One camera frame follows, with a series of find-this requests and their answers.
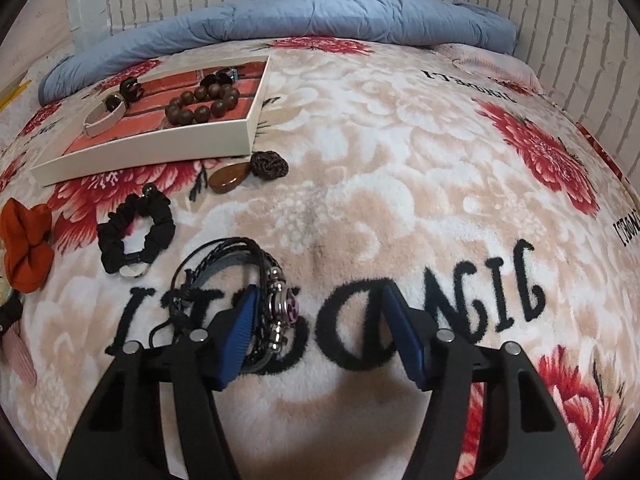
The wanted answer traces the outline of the dark brown hair claw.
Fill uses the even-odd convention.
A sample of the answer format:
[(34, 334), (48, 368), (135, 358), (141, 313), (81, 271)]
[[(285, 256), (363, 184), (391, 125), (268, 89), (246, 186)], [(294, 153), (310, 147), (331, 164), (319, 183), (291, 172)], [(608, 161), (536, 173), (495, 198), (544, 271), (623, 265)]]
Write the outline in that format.
[(127, 105), (131, 105), (143, 98), (144, 88), (137, 77), (129, 76), (119, 84), (118, 93), (124, 98)]

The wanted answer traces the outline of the rolled blue quilt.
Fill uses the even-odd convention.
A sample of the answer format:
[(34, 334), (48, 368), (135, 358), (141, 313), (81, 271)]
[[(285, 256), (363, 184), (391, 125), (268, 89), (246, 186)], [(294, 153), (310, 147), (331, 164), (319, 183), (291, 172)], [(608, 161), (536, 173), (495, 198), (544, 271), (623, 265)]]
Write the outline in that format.
[(40, 82), (48, 105), (151, 58), (227, 41), (334, 37), (408, 47), (469, 44), (511, 54), (518, 28), (498, 12), (440, 0), (235, 0), (119, 32)]

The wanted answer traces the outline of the brown teardrop stone pendant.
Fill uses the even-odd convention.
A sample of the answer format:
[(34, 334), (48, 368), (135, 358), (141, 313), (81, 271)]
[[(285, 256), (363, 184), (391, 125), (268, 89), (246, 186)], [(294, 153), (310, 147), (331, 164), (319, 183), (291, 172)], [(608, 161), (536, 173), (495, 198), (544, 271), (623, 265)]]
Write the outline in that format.
[(214, 193), (227, 194), (241, 185), (251, 172), (249, 162), (237, 162), (216, 169), (207, 183)]

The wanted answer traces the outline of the white tray with brick liner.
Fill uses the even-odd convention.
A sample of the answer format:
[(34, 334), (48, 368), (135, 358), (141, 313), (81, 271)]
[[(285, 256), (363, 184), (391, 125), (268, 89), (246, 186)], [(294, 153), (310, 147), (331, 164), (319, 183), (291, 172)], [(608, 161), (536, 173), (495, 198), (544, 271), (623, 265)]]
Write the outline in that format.
[[(221, 68), (239, 73), (234, 83), (239, 91), (235, 108), (219, 118), (212, 116), (205, 124), (171, 125), (165, 115), (168, 102)], [(164, 162), (248, 155), (254, 148), (268, 78), (267, 55), (220, 58), (161, 67), (141, 76), (143, 98), (113, 113), (104, 110), (103, 101), (115, 86), (85, 96), (76, 101), (78, 109), (65, 112), (47, 136), (46, 146), (30, 167), (32, 176), (39, 185), (48, 186)]]

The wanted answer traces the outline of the pink floral pillow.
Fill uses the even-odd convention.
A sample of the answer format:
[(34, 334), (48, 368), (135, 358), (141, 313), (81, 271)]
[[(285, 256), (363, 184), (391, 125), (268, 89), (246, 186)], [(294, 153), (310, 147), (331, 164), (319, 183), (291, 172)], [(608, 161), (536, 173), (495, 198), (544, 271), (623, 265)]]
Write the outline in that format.
[(512, 55), (467, 44), (438, 44), (432, 50), (469, 74), (485, 76), (521, 93), (544, 94), (533, 69)]

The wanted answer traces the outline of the floral fleece bed blanket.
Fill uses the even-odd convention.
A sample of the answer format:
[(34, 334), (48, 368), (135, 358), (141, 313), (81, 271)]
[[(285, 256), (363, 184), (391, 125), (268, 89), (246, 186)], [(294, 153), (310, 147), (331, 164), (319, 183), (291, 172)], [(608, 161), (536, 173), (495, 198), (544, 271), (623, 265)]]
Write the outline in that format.
[[(639, 211), (585, 127), (547, 100), (462, 72), (434, 52), (341, 39), (221, 44), (139, 74), (267, 55), (255, 146), (277, 181), (217, 195), (215, 159), (96, 174), (50, 188), (30, 167), (96, 84), (43, 107), (1, 155), (1, 196), (52, 212), (55, 256), (24, 301), (37, 385), (1, 369), (1, 405), (55, 474), (105, 372), (122, 312), (129, 336), (170, 341), (160, 305), (201, 244), (247, 236), (284, 267), (300, 304), (285, 352), (217, 396), (247, 479), (397, 479), (427, 406), (381, 316), (381, 287), (473, 344), (514, 340), (546, 382), (585, 475), (597, 478), (639, 414)], [(96, 226), (155, 184), (176, 232), (141, 278), (107, 274)]]

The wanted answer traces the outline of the yellow strip at bedside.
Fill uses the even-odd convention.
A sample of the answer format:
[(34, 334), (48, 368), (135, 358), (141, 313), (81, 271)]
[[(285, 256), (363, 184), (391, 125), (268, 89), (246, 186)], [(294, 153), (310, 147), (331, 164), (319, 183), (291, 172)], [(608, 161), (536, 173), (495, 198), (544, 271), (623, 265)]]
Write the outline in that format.
[(12, 84), (1, 92), (0, 110), (4, 110), (17, 99), (32, 83), (30, 79), (24, 79), (18, 84)]

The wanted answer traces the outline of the black scrunchie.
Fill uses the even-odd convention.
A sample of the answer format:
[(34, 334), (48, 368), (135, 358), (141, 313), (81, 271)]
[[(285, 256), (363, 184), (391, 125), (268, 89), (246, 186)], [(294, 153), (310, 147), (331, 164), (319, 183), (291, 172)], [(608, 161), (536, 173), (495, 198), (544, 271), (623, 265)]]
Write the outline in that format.
[(96, 226), (103, 270), (141, 278), (174, 239), (176, 224), (169, 198), (153, 183), (126, 196)]

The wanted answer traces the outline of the orange fabric scrunchie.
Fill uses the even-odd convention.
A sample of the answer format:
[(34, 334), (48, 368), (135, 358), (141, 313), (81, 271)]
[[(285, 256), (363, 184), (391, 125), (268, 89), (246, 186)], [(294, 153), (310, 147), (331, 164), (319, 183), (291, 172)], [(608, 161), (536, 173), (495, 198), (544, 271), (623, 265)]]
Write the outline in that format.
[(52, 214), (46, 204), (27, 208), (10, 198), (1, 211), (1, 240), (6, 248), (4, 270), (9, 285), (23, 294), (40, 289), (51, 270), (49, 243)]

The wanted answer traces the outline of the clear plastic sheet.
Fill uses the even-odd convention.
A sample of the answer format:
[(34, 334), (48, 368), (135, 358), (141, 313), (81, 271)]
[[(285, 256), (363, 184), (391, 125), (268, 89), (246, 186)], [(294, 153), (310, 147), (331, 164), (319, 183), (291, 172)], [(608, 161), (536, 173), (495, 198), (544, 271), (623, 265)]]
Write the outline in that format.
[(66, 0), (70, 32), (77, 53), (110, 36), (106, 0)]

